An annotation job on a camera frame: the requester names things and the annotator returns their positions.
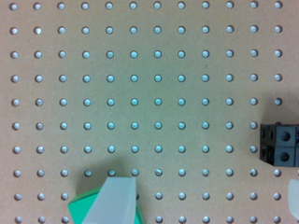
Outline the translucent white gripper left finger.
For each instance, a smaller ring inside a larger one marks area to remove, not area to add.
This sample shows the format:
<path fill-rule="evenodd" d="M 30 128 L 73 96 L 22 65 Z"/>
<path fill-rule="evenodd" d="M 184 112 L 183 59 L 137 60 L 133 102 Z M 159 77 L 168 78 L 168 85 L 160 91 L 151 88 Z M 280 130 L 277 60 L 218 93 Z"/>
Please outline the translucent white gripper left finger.
<path fill-rule="evenodd" d="M 134 224 L 136 179 L 108 177 L 81 224 Z"/>

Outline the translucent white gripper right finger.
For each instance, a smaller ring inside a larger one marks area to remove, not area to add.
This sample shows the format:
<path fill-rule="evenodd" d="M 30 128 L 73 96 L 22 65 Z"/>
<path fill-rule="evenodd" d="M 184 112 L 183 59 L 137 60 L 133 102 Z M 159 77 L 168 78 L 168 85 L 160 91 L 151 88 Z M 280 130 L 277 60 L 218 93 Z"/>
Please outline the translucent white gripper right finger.
<path fill-rule="evenodd" d="M 299 217 L 299 180 L 291 179 L 289 182 L 288 204 L 291 214 Z"/>

